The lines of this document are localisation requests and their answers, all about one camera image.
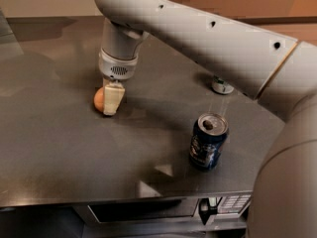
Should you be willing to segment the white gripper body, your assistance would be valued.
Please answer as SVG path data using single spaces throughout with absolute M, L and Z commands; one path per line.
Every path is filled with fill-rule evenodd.
M 116 59 L 105 53 L 99 53 L 99 70 L 105 78 L 112 80 L 128 80 L 135 74 L 138 58 Z

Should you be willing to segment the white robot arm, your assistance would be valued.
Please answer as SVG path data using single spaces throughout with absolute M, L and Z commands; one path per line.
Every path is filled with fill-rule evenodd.
M 317 238 L 317 47 L 168 0 L 95 0 L 103 112 L 116 113 L 153 35 L 284 121 L 254 185 L 246 238 Z

